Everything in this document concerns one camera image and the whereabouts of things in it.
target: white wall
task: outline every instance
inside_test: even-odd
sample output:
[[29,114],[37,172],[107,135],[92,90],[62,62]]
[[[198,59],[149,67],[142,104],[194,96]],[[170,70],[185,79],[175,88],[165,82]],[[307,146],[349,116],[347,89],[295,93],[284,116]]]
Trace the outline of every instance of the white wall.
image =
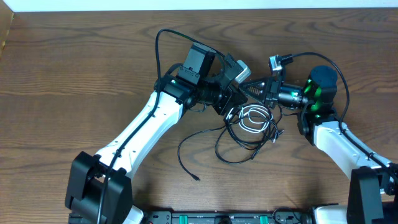
[[398,7],[398,0],[4,0],[14,12]]

